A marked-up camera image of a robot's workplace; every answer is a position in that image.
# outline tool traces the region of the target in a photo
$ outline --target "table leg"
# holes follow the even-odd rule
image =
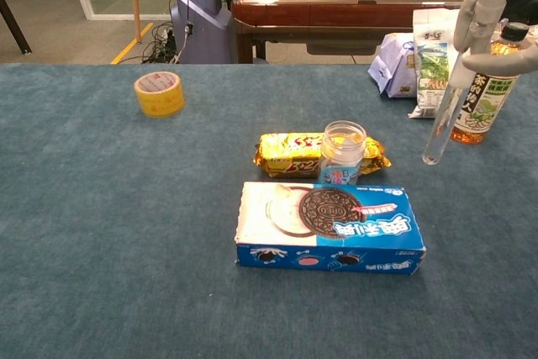
[[[11,34],[15,38],[15,41],[17,41],[17,45],[20,48],[20,51],[23,54],[32,53],[30,45],[28,45],[28,42],[24,38],[24,34],[18,26],[17,20],[15,20],[15,17],[11,13],[11,10],[9,9],[6,0],[0,0],[0,13],[2,14],[3,19],[6,21],[6,24],[9,27],[9,31],[11,31]]]
[[[237,63],[252,63],[252,38],[248,34],[236,34]]]
[[[256,58],[266,60],[266,41],[256,42]]]

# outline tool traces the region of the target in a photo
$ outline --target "blue box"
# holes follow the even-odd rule
[[[245,182],[239,264],[413,273],[426,248],[401,187]]]

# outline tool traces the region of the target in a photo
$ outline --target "oreo cookie image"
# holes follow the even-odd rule
[[[344,265],[355,265],[355,264],[358,264],[360,259],[361,259],[361,258],[360,258],[359,256],[353,256],[353,255],[339,256],[338,258],[336,258],[336,260],[337,260],[340,264],[344,264]]]
[[[274,252],[272,251],[263,251],[263,252],[260,252],[258,253],[258,260],[262,261],[262,262],[269,262],[269,261],[272,261],[275,256],[277,256],[277,254],[275,254]]]
[[[299,203],[299,216],[304,225],[316,235],[342,239],[333,229],[334,222],[364,222],[362,204],[347,191],[339,188],[314,188]]]

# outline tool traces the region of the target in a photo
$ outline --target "bottle cap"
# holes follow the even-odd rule
[[[507,41],[520,42],[525,39],[528,32],[527,24],[508,22],[503,28],[501,37]]]

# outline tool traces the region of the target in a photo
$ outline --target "yellow tape roll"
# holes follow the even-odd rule
[[[175,73],[156,71],[134,82],[142,112],[148,117],[164,118],[183,108],[182,80]]]

